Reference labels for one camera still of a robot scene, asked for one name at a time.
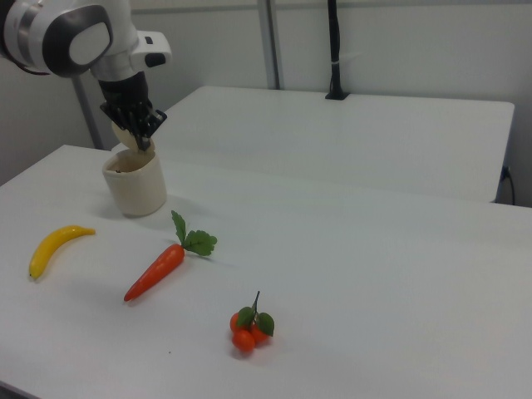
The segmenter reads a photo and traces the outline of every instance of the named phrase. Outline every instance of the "green leaf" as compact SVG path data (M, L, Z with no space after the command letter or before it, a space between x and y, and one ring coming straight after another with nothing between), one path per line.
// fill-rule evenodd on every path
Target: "green leaf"
M183 243L183 248L199 256L209 256L214 251L217 242L216 237L208 235L202 230L190 231Z
M236 321L236 325L238 327L248 326L253 321L254 316L255 316L255 311L249 306L246 306L245 308L241 308L239 311L239 318Z
M174 220L175 224L175 235L177 235L177 238L180 239L181 244L185 241L186 236L186 224L183 218L180 214L172 210L172 220Z
M267 313L260 313L257 316L257 327L260 331L273 337L273 330L275 329L275 323L273 322L272 317Z

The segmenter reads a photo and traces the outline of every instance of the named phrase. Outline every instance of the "small orange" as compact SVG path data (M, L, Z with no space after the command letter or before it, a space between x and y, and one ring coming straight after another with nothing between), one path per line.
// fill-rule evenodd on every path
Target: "small orange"
M256 343L267 341L269 338L269 335L266 335L265 333L260 331L259 327L255 323L251 325L251 335Z
M231 322L229 323L229 326L231 327L231 331L233 333L247 329L246 326L237 326L236 323L238 322L238 320L239 320L239 314L235 313L233 317L231 318Z
M251 332L240 330L233 335L233 345L235 345L242 352L251 352L255 348L255 340Z

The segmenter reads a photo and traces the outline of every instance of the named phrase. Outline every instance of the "white wall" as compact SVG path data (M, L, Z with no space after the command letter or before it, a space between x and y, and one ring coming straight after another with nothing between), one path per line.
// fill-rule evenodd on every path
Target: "white wall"
M327 9L282 3L284 88L328 91ZM514 103L506 163L518 204L532 206L532 5L340 7L338 18L344 89Z
M69 79L31 76L0 58L0 185L64 144L92 147Z
M172 64L146 73L150 99L162 111L201 86L268 88L256 7L199 12L183 8L173 12L154 10L134 14L133 23L139 30L163 32L172 47ZM111 148L116 138L98 108L103 96L97 81L88 74L82 81L104 145Z

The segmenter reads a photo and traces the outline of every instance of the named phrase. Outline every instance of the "black pole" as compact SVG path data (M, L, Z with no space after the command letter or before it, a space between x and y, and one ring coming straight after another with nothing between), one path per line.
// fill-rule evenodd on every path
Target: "black pole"
M328 0L328 10L332 76L329 94L325 98L328 100L343 100L349 96L349 93L343 92L340 84L340 25L338 24L336 0Z

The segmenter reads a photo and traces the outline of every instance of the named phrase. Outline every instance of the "ceramic cup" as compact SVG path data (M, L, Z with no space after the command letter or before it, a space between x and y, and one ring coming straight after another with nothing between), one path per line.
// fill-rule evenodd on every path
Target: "ceramic cup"
M145 216L166 202L166 186L156 153L123 150L103 165L102 173L124 215Z

